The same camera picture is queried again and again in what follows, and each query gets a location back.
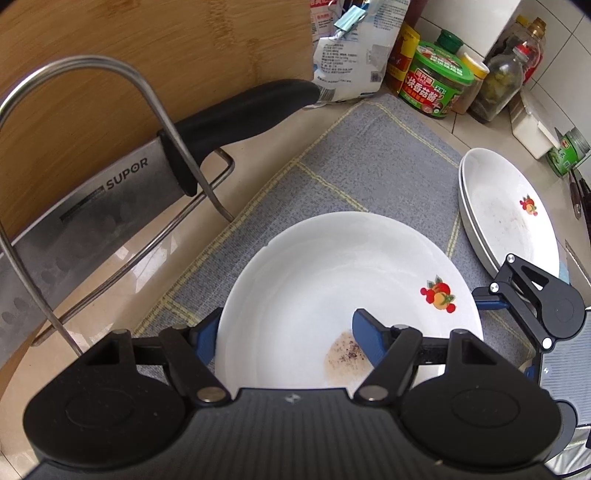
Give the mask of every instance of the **fruit pattern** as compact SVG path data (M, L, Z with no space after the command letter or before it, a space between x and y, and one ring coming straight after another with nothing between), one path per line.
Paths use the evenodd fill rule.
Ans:
M538 208L535 206L534 200L529 195L527 197L523 197L523 200L520 200L519 203L527 213L533 215L534 217L538 216L538 212L536 212Z
M426 297L427 303L432 304L437 310L445 310L448 313L456 311L456 305L452 303L456 296L447 283L444 283L439 276L435 277L435 282L428 281L427 288L421 288L421 295Z

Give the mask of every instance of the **gray placemat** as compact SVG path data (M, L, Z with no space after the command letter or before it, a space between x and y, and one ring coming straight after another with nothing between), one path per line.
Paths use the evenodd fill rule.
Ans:
M458 210L460 160L402 100L383 94L357 103L269 181L160 299L135 335L196 324L224 305L238 274L274 236L328 212L359 210L406 223L451 258L470 289L489 284ZM507 312L484 312L481 319L485 341L514 365L533 356ZM155 369L143 372L160 377Z

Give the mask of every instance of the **wooden cutting board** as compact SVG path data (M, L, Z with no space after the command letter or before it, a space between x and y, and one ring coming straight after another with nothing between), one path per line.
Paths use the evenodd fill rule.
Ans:
M48 61L123 60L174 121L250 87L312 77L308 0L15 0L0 13L0 96ZM9 236L160 128L114 73L82 70L30 94L0 132Z

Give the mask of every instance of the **barcode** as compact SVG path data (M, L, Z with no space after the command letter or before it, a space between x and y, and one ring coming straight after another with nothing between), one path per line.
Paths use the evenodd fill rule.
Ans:
M335 96L336 89L328 89L324 87L319 87L320 89L320 97L318 98L319 102L330 102L333 97Z

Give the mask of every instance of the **white container lid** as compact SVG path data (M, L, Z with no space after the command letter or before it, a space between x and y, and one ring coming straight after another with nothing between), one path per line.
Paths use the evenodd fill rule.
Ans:
M522 88L519 92L521 101L528 115L533 116L538 121L538 128L543 134L552 142L556 148L560 148L560 140L556 136L554 123L550 119L548 110L542 105L539 100L534 97L531 92Z

